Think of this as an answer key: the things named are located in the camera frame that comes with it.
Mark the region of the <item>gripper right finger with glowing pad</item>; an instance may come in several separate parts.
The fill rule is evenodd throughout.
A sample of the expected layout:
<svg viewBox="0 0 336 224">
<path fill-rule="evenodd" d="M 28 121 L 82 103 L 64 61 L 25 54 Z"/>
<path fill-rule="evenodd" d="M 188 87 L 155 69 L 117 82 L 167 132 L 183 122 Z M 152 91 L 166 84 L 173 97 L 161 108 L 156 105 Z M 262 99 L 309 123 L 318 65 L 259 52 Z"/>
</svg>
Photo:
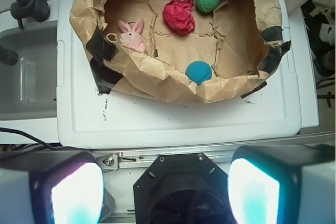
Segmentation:
<svg viewBox="0 0 336 224">
<path fill-rule="evenodd" d="M 335 223 L 335 147 L 240 146 L 228 198 L 237 223 Z"/>
</svg>

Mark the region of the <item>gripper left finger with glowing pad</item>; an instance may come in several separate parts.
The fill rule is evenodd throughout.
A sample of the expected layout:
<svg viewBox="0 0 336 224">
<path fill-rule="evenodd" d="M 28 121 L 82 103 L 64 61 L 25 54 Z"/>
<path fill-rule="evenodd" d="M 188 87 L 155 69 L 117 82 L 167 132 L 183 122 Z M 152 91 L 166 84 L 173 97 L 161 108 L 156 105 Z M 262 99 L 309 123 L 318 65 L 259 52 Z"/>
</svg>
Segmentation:
<svg viewBox="0 0 336 224">
<path fill-rule="evenodd" d="M 1 152 L 1 223 L 98 223 L 103 195 L 88 151 Z"/>
</svg>

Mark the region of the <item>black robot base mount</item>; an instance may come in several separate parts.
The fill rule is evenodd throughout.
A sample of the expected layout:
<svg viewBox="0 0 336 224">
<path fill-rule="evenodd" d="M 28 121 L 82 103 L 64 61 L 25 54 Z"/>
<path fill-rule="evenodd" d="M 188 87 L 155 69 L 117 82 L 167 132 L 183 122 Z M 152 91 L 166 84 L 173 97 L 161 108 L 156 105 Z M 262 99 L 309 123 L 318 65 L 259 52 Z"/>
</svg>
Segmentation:
<svg viewBox="0 0 336 224">
<path fill-rule="evenodd" d="M 134 183 L 136 223 L 235 223 L 228 175 L 204 153 L 158 156 Z"/>
</svg>

